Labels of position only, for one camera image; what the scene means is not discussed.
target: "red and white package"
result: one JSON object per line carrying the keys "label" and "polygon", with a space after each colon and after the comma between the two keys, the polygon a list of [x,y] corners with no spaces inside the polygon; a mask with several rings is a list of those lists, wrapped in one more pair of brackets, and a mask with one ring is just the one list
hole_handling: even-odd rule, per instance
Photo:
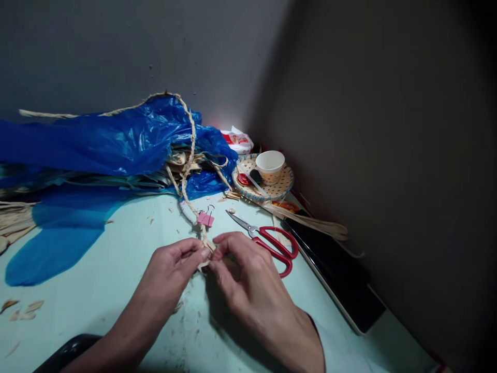
{"label": "red and white package", "polygon": [[254,143],[250,140],[250,137],[233,126],[231,127],[231,131],[221,131],[221,133],[228,146],[235,150],[238,156],[250,154],[250,151],[254,147]]}

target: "table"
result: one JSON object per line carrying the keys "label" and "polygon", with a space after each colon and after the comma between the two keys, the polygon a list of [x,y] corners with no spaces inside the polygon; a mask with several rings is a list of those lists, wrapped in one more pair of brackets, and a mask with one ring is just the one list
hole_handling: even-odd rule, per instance
{"label": "table", "polygon": [[[272,225],[270,214],[258,206],[222,194],[193,201],[197,210],[215,206],[208,235],[241,231],[225,209],[258,226]],[[113,216],[105,232],[70,270],[34,287],[11,288],[0,283],[0,302],[21,302],[0,317],[0,371],[31,372],[70,338],[105,334],[126,306],[155,248],[195,237],[185,204],[160,195],[129,201]],[[0,257],[0,274],[31,231]],[[365,337],[357,336],[299,255],[283,279],[295,304],[311,314],[348,349],[364,354],[390,371],[423,372],[433,361],[400,322],[387,311]],[[43,299],[33,320],[9,321],[16,309]],[[240,322],[231,315],[215,281],[196,273],[181,298],[183,306],[171,316],[141,367],[145,371],[265,372],[285,371]],[[6,356],[16,343],[16,351]]]}

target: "white sleeve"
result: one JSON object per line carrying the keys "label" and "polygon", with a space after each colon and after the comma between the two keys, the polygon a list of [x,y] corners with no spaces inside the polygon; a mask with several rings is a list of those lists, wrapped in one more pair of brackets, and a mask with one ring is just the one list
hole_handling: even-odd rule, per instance
{"label": "white sleeve", "polygon": [[388,373],[364,356],[347,352],[333,335],[312,319],[321,339],[326,373]]}

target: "black object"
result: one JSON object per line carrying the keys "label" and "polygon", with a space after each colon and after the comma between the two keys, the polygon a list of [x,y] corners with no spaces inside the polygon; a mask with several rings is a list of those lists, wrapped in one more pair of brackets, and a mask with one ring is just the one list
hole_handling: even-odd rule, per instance
{"label": "black object", "polygon": [[260,185],[262,183],[262,176],[260,175],[259,171],[257,171],[256,169],[250,171],[249,175],[257,184]]}
{"label": "black object", "polygon": [[[303,210],[297,214],[309,216]],[[385,311],[383,303],[368,287],[371,275],[330,236],[291,219],[285,219],[282,227],[306,252],[337,298],[335,302],[338,300],[346,311],[340,309],[352,329],[366,333]]]}
{"label": "black object", "polygon": [[33,373],[57,373],[70,362],[97,343],[102,336],[80,334],[63,344],[52,356],[41,364]]}

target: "white paper cup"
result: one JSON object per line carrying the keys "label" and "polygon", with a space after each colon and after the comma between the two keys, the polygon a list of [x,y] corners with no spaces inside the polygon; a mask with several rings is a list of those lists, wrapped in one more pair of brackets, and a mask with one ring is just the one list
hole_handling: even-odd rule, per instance
{"label": "white paper cup", "polygon": [[278,183],[284,163],[285,156],[276,150],[261,153],[255,159],[257,169],[266,185]]}

